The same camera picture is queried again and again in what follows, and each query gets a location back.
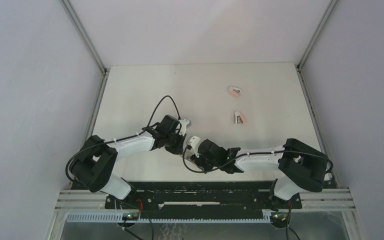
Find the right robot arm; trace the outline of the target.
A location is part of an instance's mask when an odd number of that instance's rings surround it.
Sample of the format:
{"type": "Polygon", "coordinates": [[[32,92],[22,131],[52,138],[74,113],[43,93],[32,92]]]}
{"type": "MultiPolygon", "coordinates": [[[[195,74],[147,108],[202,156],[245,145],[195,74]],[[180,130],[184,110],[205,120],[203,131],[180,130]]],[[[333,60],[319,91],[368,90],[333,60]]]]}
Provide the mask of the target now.
{"type": "Polygon", "coordinates": [[[269,203],[275,208],[282,208],[298,193],[321,192],[325,176],[334,166],[324,153],[295,138],[288,138],[277,147],[249,150],[225,149],[209,139],[198,141],[193,136],[181,157],[183,162],[189,161],[197,167],[197,174],[218,170],[227,174],[280,171],[283,176],[273,181],[269,192],[269,203]]]}

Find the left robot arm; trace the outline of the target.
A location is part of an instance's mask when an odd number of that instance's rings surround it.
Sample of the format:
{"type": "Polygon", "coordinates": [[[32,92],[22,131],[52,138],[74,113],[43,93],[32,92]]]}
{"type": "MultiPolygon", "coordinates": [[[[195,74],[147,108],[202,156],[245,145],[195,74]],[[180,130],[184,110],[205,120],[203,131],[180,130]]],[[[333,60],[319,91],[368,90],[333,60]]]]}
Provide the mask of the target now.
{"type": "Polygon", "coordinates": [[[93,135],[67,162],[65,170],[68,178],[84,185],[92,193],[103,192],[115,197],[118,204],[129,209],[135,205],[137,196],[126,180],[113,173],[116,162],[160,148],[180,155],[190,125],[188,119],[165,115],[160,122],[143,127],[140,133],[133,136],[104,140],[93,135]]]}

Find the red white staple box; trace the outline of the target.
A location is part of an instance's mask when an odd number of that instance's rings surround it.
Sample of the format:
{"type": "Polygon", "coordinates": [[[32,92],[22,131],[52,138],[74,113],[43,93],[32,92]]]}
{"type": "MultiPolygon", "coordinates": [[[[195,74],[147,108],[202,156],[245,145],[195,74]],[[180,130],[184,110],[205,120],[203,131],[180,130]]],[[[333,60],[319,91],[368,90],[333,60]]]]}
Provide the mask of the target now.
{"type": "Polygon", "coordinates": [[[186,163],[191,163],[193,164],[194,163],[194,152],[191,148],[189,147],[186,147],[184,150],[183,150],[183,154],[182,154],[182,157],[184,159],[184,161],[186,163]]]}

